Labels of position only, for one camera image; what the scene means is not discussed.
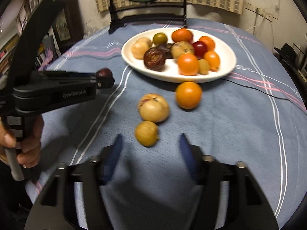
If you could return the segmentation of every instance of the orange fruit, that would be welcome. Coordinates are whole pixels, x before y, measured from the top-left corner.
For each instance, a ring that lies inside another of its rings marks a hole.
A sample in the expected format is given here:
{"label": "orange fruit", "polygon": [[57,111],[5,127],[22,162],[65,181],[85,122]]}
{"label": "orange fruit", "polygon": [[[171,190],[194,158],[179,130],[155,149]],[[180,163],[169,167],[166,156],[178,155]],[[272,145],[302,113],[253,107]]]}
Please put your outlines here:
{"label": "orange fruit", "polygon": [[179,41],[186,41],[191,43],[193,41],[193,34],[186,28],[180,28],[172,33],[172,40],[175,43]]}
{"label": "orange fruit", "polygon": [[202,92],[199,84],[184,82],[176,88],[176,102],[183,109],[193,109],[201,101]]}
{"label": "orange fruit", "polygon": [[209,62],[209,68],[211,71],[216,72],[220,68],[221,60],[216,52],[209,51],[205,53],[204,59]]}
{"label": "orange fruit", "polygon": [[199,38],[199,41],[202,41],[207,45],[208,51],[214,51],[215,43],[214,41],[208,36],[202,36]]}
{"label": "orange fruit", "polygon": [[183,55],[180,55],[177,60],[179,73],[181,75],[195,75],[198,73],[199,70],[199,64],[198,59],[195,55],[191,53],[185,53]]}

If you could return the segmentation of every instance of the black hat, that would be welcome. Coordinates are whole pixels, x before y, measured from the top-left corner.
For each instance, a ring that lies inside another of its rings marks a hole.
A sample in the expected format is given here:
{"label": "black hat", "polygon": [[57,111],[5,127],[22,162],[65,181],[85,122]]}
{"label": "black hat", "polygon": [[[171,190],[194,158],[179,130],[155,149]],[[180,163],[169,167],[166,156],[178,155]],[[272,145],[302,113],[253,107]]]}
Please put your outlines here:
{"label": "black hat", "polygon": [[276,52],[280,54],[280,56],[286,62],[294,66],[296,65],[295,61],[296,61],[297,54],[289,44],[286,43],[281,49],[278,49],[277,47],[274,47],[274,49],[276,50]]}

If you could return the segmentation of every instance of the tablecloth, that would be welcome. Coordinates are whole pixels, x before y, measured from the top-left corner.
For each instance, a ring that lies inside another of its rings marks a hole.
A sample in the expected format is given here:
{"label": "tablecloth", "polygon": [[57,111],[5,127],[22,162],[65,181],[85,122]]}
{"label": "tablecloth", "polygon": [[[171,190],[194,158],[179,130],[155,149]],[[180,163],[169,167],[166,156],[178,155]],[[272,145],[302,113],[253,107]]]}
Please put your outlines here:
{"label": "tablecloth", "polygon": [[[115,230],[184,230],[190,224],[201,187],[189,176],[179,150],[180,133],[223,163],[245,161],[282,227],[307,190],[307,116],[291,78],[266,47],[249,33],[221,23],[188,19],[192,29],[222,39],[235,52],[237,66],[225,77],[201,84],[203,96],[193,111],[176,105],[177,84],[145,77],[121,57],[132,36],[167,24],[129,24],[108,35],[105,28],[74,45],[50,69],[96,72],[108,67],[115,86],[99,90],[89,101],[45,113],[42,169],[38,182],[27,184],[34,201],[59,163],[76,164],[111,145],[118,133],[124,146],[113,180],[101,192]],[[159,125],[160,140],[141,146],[134,128],[141,122],[137,102],[158,93],[171,114]],[[223,225],[227,185],[219,219]],[[86,228],[80,184],[76,185],[80,226]]]}

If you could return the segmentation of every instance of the oval plate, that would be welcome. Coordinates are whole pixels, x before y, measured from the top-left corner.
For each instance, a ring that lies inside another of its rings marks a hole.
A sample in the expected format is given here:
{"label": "oval plate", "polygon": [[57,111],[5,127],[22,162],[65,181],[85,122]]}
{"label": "oval plate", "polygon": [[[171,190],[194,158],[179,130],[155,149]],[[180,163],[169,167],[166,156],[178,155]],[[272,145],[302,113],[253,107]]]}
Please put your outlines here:
{"label": "oval plate", "polygon": [[132,38],[130,38],[122,47],[122,57],[127,62],[127,64],[138,72],[158,80],[173,82],[173,83],[182,83],[185,81],[194,81],[196,83],[205,83],[213,80],[222,78],[223,76],[231,73],[236,64],[237,58],[234,51],[229,47],[224,41],[219,38],[210,35],[208,33],[189,29],[194,34],[194,41],[197,41],[201,36],[209,36],[215,42],[215,52],[220,56],[221,65],[220,69],[217,72],[211,72],[207,75],[197,74],[195,76],[185,76],[180,75],[178,72],[178,66],[173,59],[167,59],[165,61],[165,68],[163,71],[153,71],[145,67],[143,60],[138,60],[133,57],[131,53],[131,47],[140,37],[148,37],[152,40],[156,33],[165,33],[168,37],[168,43],[172,43],[171,35],[172,33],[179,29],[179,27],[169,27],[169,28],[158,28],[152,29],[145,32],[142,32]]}

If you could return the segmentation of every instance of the red fruit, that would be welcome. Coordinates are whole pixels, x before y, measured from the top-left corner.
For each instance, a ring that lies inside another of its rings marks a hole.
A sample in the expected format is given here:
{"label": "red fruit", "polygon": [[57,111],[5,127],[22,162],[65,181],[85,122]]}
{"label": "red fruit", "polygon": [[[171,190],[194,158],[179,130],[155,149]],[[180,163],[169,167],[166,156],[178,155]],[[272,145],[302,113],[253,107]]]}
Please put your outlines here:
{"label": "red fruit", "polygon": [[194,54],[196,55],[196,57],[199,59],[203,59],[204,54],[208,52],[207,45],[202,41],[196,41],[192,45],[194,47]]}
{"label": "red fruit", "polygon": [[102,68],[95,73],[96,77],[113,77],[113,74],[110,69]]}

